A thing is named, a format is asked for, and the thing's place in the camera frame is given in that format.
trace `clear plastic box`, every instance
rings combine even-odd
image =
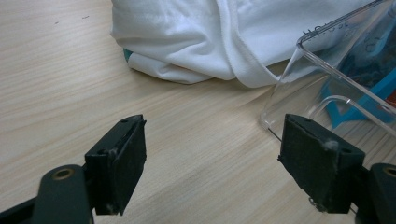
[[[366,153],[396,164],[396,1],[375,1],[297,42],[260,121],[282,138],[285,114],[313,119]]]

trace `light wooden tabletop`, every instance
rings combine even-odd
[[[271,87],[182,85],[128,68],[111,1],[0,2],[0,211],[143,114],[148,159],[123,217],[96,223],[353,223],[318,212],[259,124]]]

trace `white cloth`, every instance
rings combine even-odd
[[[111,34],[128,65],[181,83],[237,77],[274,84],[266,66],[291,57],[299,37],[370,0],[112,0]]]

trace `wood grain surface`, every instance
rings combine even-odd
[[[109,34],[111,8],[0,1],[0,211],[35,197],[52,168],[82,165],[118,120],[143,114],[142,178],[123,217],[96,223],[353,223],[318,212],[276,160],[280,144],[259,124],[271,87],[133,71]]]

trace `white towel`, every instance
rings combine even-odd
[[[180,83],[237,77],[275,84],[266,66],[291,57],[299,37],[370,0],[113,0],[111,34],[128,65]]]

